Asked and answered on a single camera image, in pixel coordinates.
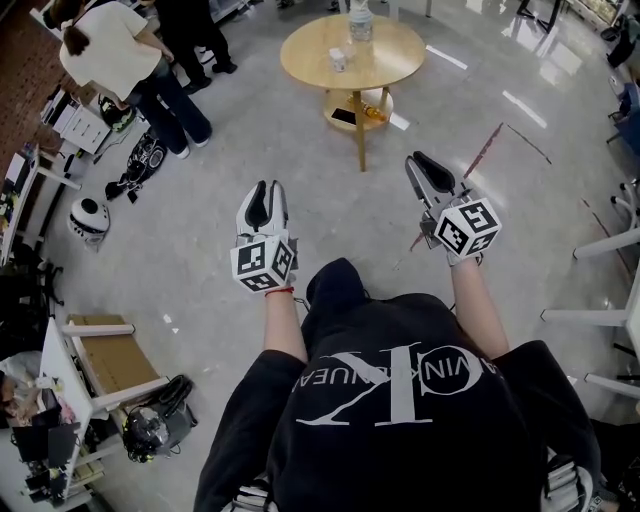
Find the wire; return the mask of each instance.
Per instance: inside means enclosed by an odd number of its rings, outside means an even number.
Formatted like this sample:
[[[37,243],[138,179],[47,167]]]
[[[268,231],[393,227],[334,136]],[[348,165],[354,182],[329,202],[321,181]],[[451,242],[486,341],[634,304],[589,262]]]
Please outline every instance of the wire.
[[[136,114],[134,116],[134,118],[131,120],[131,122],[129,123],[129,126],[127,127],[127,130],[125,131],[125,133],[122,134],[122,137],[120,137],[119,140],[112,142],[111,144],[109,144],[106,148],[104,148],[100,154],[96,155],[93,159],[93,163],[94,165],[97,164],[100,159],[102,158],[102,155],[104,155],[107,150],[111,147],[111,146],[118,146],[120,144],[122,144],[122,142],[124,141],[124,139],[127,138],[127,135],[129,135],[129,132],[132,130],[133,125],[136,123],[136,119],[138,118],[138,115]]]
[[[300,297],[294,297],[293,300],[294,300],[294,302],[297,302],[298,304],[302,304],[304,306],[304,308],[307,310],[307,313],[310,311],[309,304],[307,304],[306,300],[301,299]]]

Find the white table leg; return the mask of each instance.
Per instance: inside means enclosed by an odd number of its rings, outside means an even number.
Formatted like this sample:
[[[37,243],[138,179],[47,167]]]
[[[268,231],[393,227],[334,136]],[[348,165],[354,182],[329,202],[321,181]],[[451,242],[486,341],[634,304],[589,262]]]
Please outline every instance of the white table leg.
[[[135,327],[131,324],[120,325],[64,325],[60,328],[65,336],[119,336],[131,334]]]
[[[93,398],[91,400],[93,403],[93,410],[99,411],[100,409],[109,409],[110,407],[117,406],[122,402],[139,398],[164,387],[168,382],[169,379],[161,377],[132,388],[123,389],[122,391],[116,391],[115,393]]]
[[[571,309],[545,309],[540,318],[545,322],[567,321],[579,322],[589,325],[607,325],[622,327],[628,318],[624,309],[605,310],[571,310]]]
[[[122,441],[118,441],[117,444],[112,444],[107,448],[103,448],[101,450],[98,450],[97,452],[90,453],[89,455],[85,455],[84,457],[78,457],[78,460],[76,460],[76,467],[82,466],[83,464],[89,464],[89,462],[96,461],[108,455],[113,455],[114,453],[119,453],[123,450],[124,445],[122,444]]]
[[[600,386],[601,388],[613,391],[614,393],[619,393],[621,395],[630,396],[631,398],[640,400],[640,387],[638,386],[625,384],[624,382],[620,382],[618,380],[605,379],[604,377],[593,375],[592,373],[587,374],[584,380],[586,382],[590,382],[591,384]]]
[[[602,254],[603,252],[615,251],[616,249],[638,242],[640,242],[640,228],[632,229],[625,233],[620,233],[619,235],[614,235],[609,238],[605,238],[604,240],[598,240],[592,244],[578,247],[573,251],[573,255],[576,259],[587,258],[589,256]]]
[[[40,235],[32,235],[26,233],[25,231],[16,231],[16,235],[21,236],[22,238],[33,238],[36,242],[44,242],[44,237]]]
[[[59,176],[55,172],[48,171],[47,169],[44,169],[43,167],[38,167],[38,172],[40,174],[42,174],[43,176],[46,176],[47,178],[51,178],[52,180],[57,181],[59,183],[62,183],[63,185],[66,185],[67,187],[73,188],[75,190],[80,190],[82,188],[82,185],[78,185],[76,182],[71,181],[71,180],[69,180],[67,178],[64,178],[62,176]]]
[[[389,18],[394,21],[400,19],[400,7],[398,6],[399,0],[389,0]]]

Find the brick wall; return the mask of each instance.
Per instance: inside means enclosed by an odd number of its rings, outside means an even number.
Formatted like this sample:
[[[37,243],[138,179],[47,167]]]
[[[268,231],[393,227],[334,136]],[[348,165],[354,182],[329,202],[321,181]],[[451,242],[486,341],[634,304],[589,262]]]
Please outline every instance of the brick wall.
[[[18,0],[0,21],[0,183],[25,142],[59,148],[58,134],[40,121],[55,86],[79,92],[60,65],[61,42],[29,14],[46,3]]]

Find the shelf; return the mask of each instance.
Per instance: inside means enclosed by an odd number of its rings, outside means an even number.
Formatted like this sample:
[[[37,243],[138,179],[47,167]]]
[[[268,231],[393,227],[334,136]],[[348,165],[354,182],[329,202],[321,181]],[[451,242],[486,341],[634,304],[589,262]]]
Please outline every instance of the shelf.
[[[349,112],[353,112],[353,105],[347,101],[347,98],[351,95],[348,91],[331,90],[326,93],[326,100],[324,104],[324,117],[336,128],[349,132],[356,131],[356,125],[346,123],[338,119],[331,117],[336,108],[341,108]],[[374,89],[371,91],[362,91],[362,101],[372,106],[378,106],[380,104],[380,98],[382,96],[382,89]],[[384,113],[387,115],[386,121],[379,121],[377,119],[371,119],[370,117],[363,115],[364,117],[364,130],[369,131],[374,128],[380,128],[389,123],[389,118],[393,112],[393,98],[391,94],[387,96],[386,106]]]

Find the person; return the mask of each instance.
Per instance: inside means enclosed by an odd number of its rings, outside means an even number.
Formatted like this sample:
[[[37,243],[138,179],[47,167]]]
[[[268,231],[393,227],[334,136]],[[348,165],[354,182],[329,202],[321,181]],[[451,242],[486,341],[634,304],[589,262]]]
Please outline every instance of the person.
[[[28,424],[38,412],[36,399],[40,390],[35,380],[40,375],[42,352],[20,352],[0,361],[0,390],[2,404],[9,416],[20,425]]]
[[[50,15],[64,30],[60,62],[78,85],[91,82],[122,110],[138,108],[178,158],[189,155],[185,130],[196,146],[207,144],[211,124],[173,76],[173,54],[144,18],[120,2],[86,10],[83,0],[56,0]]]
[[[175,0],[141,0],[140,3],[147,7],[155,5],[162,38],[189,77],[190,82],[184,87],[187,94],[211,84],[194,46],[203,46],[213,52],[216,63],[211,70],[214,73],[231,74],[238,69],[231,62],[227,40],[211,19],[207,0],[190,0],[186,5]]]
[[[633,15],[624,17],[622,20],[622,31],[620,33],[620,39],[613,51],[607,55],[607,61],[612,68],[617,68],[620,64],[625,62],[636,47],[636,41],[640,37],[640,22],[638,22],[639,15]]]
[[[455,315],[426,294],[368,298],[346,259],[309,283],[302,327],[293,289],[268,292],[264,350],[227,403],[194,510],[222,510],[261,473],[260,510],[559,510],[551,450],[588,488],[600,455],[566,375],[542,341],[510,351],[475,259],[450,264]]]

